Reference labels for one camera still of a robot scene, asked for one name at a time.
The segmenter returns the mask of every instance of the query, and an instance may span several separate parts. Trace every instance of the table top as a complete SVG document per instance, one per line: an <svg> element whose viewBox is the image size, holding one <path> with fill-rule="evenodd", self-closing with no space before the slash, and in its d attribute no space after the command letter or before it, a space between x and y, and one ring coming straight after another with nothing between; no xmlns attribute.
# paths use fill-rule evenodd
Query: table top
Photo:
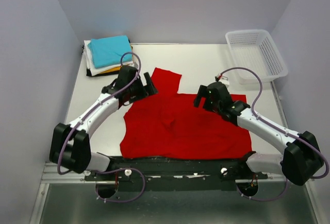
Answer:
<svg viewBox="0 0 330 224"><path fill-rule="evenodd" d="M152 75L155 67L181 74L178 93L196 94L201 84L209 85L214 81L215 75L233 66L226 44L133 44L133 52L141 59L141 74L149 72ZM251 104L258 94L259 85L239 84L233 71L225 76L229 77L229 92L246 95L247 102ZM117 75L87 77L86 62L82 60L66 123L84 113L97 100L102 87L109 85L115 78ZM90 139L93 152L121 156L119 145L126 132L123 116L130 107L131 105L121 107L100 125ZM256 110L274 122L282 124L270 83L263 84L263 92L256 104ZM255 134L250 133L250 136L254 151L278 153L274 147Z"/></svg>

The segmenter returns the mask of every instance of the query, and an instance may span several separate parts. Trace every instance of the red shirt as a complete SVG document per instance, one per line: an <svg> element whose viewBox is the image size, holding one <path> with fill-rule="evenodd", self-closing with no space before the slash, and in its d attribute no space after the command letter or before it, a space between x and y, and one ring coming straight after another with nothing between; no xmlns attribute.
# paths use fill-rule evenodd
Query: red shirt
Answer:
<svg viewBox="0 0 330 224"><path fill-rule="evenodd" d="M252 150L247 130L221 116L195 108L196 94L178 94L181 75L155 68L158 94L137 101L125 114L125 158L235 159ZM246 102L245 95L232 95Z"/></svg>

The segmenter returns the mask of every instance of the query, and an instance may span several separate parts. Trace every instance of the blue cloth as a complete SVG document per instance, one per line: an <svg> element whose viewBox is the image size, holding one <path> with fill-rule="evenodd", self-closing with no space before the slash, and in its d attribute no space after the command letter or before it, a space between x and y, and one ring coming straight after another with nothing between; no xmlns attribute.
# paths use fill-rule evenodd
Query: blue cloth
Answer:
<svg viewBox="0 0 330 224"><path fill-rule="evenodd" d="M121 56L131 51L127 36L116 36L103 39L91 39L88 44L92 52L92 60L95 68L106 67L120 63ZM126 55L123 63L132 61L132 55Z"/></svg>

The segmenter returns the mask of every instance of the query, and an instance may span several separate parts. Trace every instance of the white plastic laundry basket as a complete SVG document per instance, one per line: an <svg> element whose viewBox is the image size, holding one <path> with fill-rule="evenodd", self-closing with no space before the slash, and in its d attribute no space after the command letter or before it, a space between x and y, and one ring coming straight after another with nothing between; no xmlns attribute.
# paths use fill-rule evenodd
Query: white plastic laundry basket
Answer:
<svg viewBox="0 0 330 224"><path fill-rule="evenodd" d="M234 65L253 70L263 82L288 74L279 51L266 30L242 30L226 34ZM237 70L241 84L256 83L249 72Z"/></svg>

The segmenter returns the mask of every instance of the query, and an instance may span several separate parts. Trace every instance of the white cloth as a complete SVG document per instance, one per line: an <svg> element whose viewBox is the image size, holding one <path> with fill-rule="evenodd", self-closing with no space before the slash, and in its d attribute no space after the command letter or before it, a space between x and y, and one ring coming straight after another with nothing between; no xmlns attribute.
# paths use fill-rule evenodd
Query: white cloth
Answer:
<svg viewBox="0 0 330 224"><path fill-rule="evenodd" d="M92 57L93 57L92 52L88 47L89 43L91 43L90 40L84 40L85 47L84 47L84 53L83 53L82 57L85 58L87 68L91 71L92 76L95 76L99 73L102 73L104 71L107 71L107 70L110 70L112 68L120 66L120 63L119 63L119 64L115 64L115 65L110 65L110 66L107 66L107 67L95 68L94 64L93 64L93 59L92 59ZM132 63L133 63L132 61L129 61L129 62L123 63L123 65L128 65L128 64L132 64Z"/></svg>

